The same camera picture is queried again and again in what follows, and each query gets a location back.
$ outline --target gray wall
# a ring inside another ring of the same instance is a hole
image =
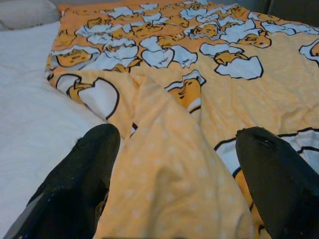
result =
[[[319,26],[319,0],[272,0],[270,15]]]
[[[71,4],[89,4],[89,3],[101,3],[101,2],[113,2],[119,0],[50,0],[56,6],[61,3],[71,3]],[[268,11],[270,0],[210,0],[215,3],[224,3],[226,5],[238,3],[239,5],[257,12],[266,13]]]

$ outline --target comforter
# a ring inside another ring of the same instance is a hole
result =
[[[319,29],[206,0],[59,10],[49,83],[125,140],[96,238],[270,238],[235,135],[265,127],[319,172]]]

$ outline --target duvet cover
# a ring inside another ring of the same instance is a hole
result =
[[[95,237],[270,238],[235,135],[264,127],[319,172],[319,29],[206,0],[59,10],[49,83],[125,141]]]

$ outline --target white polka dot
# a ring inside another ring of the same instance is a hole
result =
[[[228,195],[228,196],[226,197],[226,202],[227,202],[228,204],[234,204],[234,197],[233,197],[233,195]]]
[[[191,204],[190,204],[190,207],[189,207],[192,211],[196,211],[197,210],[197,203],[195,203],[195,202],[192,202]]]
[[[155,120],[155,123],[162,123],[162,119],[161,119],[161,117],[157,117],[157,119]]]
[[[169,138],[169,133],[167,133],[166,131],[163,131],[161,135],[163,138]]]
[[[149,238],[149,233],[148,233],[148,230],[146,228],[144,229],[141,229],[141,238]]]
[[[195,128],[196,131],[200,131],[201,130],[200,126],[197,125],[197,124],[195,124],[194,128]]]
[[[155,196],[154,192],[149,192],[149,193],[147,194],[147,196],[146,196],[146,199],[147,199],[149,202],[151,202],[151,201],[153,201],[154,196]]]
[[[198,234],[202,234],[203,233],[203,225],[202,224],[196,225],[195,230]]]
[[[141,215],[141,211],[139,209],[134,209],[133,210],[133,217],[134,218],[139,218]]]
[[[205,168],[200,168],[197,174],[200,178],[204,178],[207,176],[207,170]]]
[[[162,159],[160,157],[155,159],[155,165],[160,165],[160,163],[162,162]]]
[[[198,158],[198,152],[197,152],[197,150],[192,150],[192,151],[190,152],[190,156],[191,156],[193,159]]]
[[[225,178],[224,178],[224,176],[222,176],[222,175],[218,175],[218,179],[217,179],[217,181],[218,181],[218,184],[224,184],[224,182],[225,182]]]
[[[135,157],[135,158],[133,159],[133,164],[134,164],[134,165],[138,165],[138,164],[141,163],[141,161],[142,161],[142,158],[141,158],[141,157]]]
[[[133,194],[134,194],[134,190],[133,190],[133,189],[127,190],[127,191],[125,192],[125,196],[126,196],[127,198],[131,198],[131,197],[133,196]]]
[[[185,190],[186,192],[189,192],[189,191],[191,191],[191,184],[188,183],[188,182],[184,182],[184,183],[181,185],[181,188],[182,188],[183,190]]]
[[[176,152],[176,148],[174,146],[170,146],[168,148],[168,153],[172,154],[172,153],[175,153]]]
[[[219,220],[220,219],[220,212],[216,211],[214,213],[211,214],[211,217],[215,220]]]
[[[168,182],[168,177],[167,177],[165,174],[162,174],[162,175],[159,177],[159,182],[162,183],[162,184],[167,184],[167,182]]]
[[[147,181],[147,178],[148,178],[147,174],[146,173],[142,173],[141,174],[141,183],[145,183]]]
[[[149,130],[148,128],[141,128],[141,129],[140,129],[140,132],[141,132],[142,135],[148,135],[148,134],[149,134],[149,131],[150,131],[150,130]]]
[[[212,197],[214,196],[213,190],[207,189],[207,190],[205,191],[205,196],[206,196],[207,198],[212,198]]]
[[[117,211],[117,207],[110,207],[109,209],[106,208],[106,212],[109,212],[110,215],[115,215]]]
[[[175,216],[172,217],[171,220],[172,220],[173,223],[177,223],[177,222],[180,221],[180,216],[175,215]]]
[[[148,148],[149,148],[149,150],[154,150],[155,144],[149,143],[149,144],[148,144]]]
[[[161,211],[161,206],[157,205],[155,207],[152,208],[152,217],[157,217],[160,214]]]
[[[158,231],[158,232],[161,233],[161,232],[164,231],[164,229],[165,229],[165,226],[164,226],[163,224],[158,224],[158,225],[157,225],[157,231]]]
[[[227,239],[227,234],[226,234],[226,232],[224,232],[224,231],[220,232],[219,238],[220,238],[220,239]]]
[[[129,145],[130,145],[130,147],[134,147],[134,145],[135,145],[134,141],[133,141],[133,140],[130,140],[130,141],[129,141]]]
[[[174,114],[175,113],[175,109],[173,109],[172,107],[168,107],[167,113],[168,114]]]
[[[171,202],[174,200],[175,196],[174,196],[173,193],[167,193],[167,194],[165,195],[165,198],[166,198],[166,201],[167,201],[168,203],[171,203]]]
[[[179,174],[183,174],[184,173],[184,167],[181,163],[176,163],[175,165],[175,169]]]
[[[216,165],[216,160],[215,160],[214,158],[212,158],[209,162],[210,162],[210,164],[213,165],[213,166]]]
[[[123,181],[124,179],[126,178],[126,174],[125,174],[125,172],[120,172],[120,175],[119,175],[119,180],[120,181]]]
[[[117,233],[117,235],[123,235],[124,234],[124,228],[117,228],[116,233]]]
[[[180,127],[180,126],[181,126],[181,121],[176,120],[176,121],[174,122],[174,125],[175,125],[176,127]]]
[[[182,136],[184,139],[191,139],[189,133],[184,133]]]

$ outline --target yellow fabric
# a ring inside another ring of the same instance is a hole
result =
[[[237,5],[146,3],[61,5],[48,57],[49,82],[126,143],[96,238],[269,238],[213,148],[244,127],[319,127],[318,29]]]

